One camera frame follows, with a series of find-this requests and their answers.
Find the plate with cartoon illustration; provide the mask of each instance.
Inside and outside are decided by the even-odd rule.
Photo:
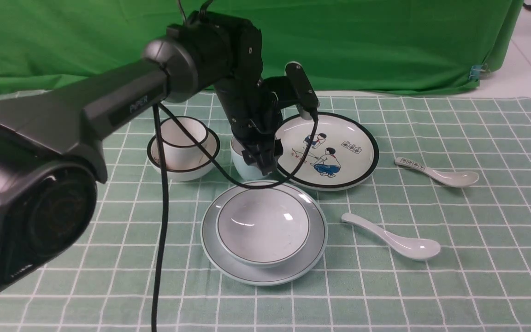
[[[284,154],[278,170],[288,176],[304,154],[313,130],[311,120],[299,115],[286,119],[276,132]],[[319,191],[345,190],[367,179],[378,164],[378,145],[358,122],[333,113],[319,112],[317,136],[303,166],[291,181]]]

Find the binder clip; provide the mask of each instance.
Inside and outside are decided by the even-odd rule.
[[[488,76],[491,73],[489,66],[485,63],[483,65],[474,65],[470,68],[470,74],[468,75],[469,81],[479,81],[483,76]]]

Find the gray plate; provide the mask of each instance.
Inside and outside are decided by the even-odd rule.
[[[249,182],[254,185],[264,185],[275,181],[262,180]],[[291,185],[283,184],[276,187],[293,198],[304,207],[310,221],[310,233],[302,250],[289,258],[286,262],[270,268],[251,267],[233,258],[223,248],[217,236],[217,216],[224,204],[233,196],[242,194],[241,187],[233,187],[217,197],[204,214],[201,227],[201,242],[205,254],[210,262],[224,275],[243,284],[254,286],[281,285],[302,277],[312,269],[323,256],[327,245],[327,221],[321,208],[308,194]]]

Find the robotic arm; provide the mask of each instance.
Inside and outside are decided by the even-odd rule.
[[[263,79],[261,32],[203,10],[145,47],[142,59],[38,95],[0,101],[0,292],[69,248],[108,178],[102,141],[149,107],[213,86],[247,164],[273,172],[282,109],[311,119],[319,101],[298,63]]]

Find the spoon handle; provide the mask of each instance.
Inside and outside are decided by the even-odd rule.
[[[341,220],[344,223],[356,225],[358,227],[362,227],[363,229],[367,229],[371,232],[373,232],[375,235],[377,235],[379,238],[389,241],[388,236],[386,235],[386,230],[375,223],[372,223],[371,221],[368,221],[360,216],[356,216],[356,214],[353,213],[344,213],[341,216]]]
[[[395,159],[395,164],[399,166],[406,166],[409,168],[413,168],[414,170],[418,170],[419,172],[425,173],[428,176],[434,176],[433,174],[433,168],[429,168],[428,166],[425,166],[423,164],[420,164],[419,162],[416,162],[411,159],[403,158],[403,157],[397,157]]]

